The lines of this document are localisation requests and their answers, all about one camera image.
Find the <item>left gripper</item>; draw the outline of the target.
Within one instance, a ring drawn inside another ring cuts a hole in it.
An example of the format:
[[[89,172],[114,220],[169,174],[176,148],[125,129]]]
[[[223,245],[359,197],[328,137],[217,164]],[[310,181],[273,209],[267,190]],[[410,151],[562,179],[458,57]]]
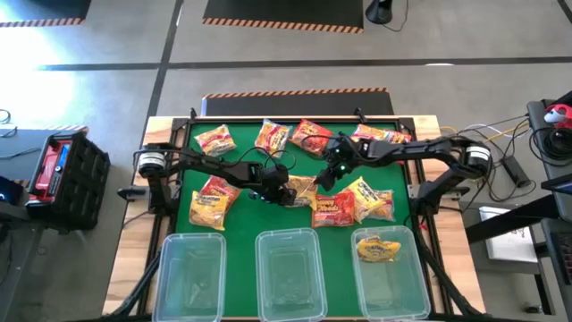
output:
[[[261,171],[261,183],[255,188],[255,193],[265,201],[282,201],[280,206],[286,208],[296,207],[294,201],[297,197],[295,189],[287,188],[289,173],[285,165],[275,165],[263,168]]]

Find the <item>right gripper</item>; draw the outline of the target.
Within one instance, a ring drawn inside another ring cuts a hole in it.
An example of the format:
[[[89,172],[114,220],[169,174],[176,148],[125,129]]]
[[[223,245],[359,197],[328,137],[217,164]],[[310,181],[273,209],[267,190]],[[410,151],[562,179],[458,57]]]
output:
[[[334,184],[334,177],[350,174],[359,166],[359,154],[356,152],[356,143],[349,137],[330,139],[323,151],[327,163],[326,172],[320,172],[315,183],[325,191],[330,191]]]

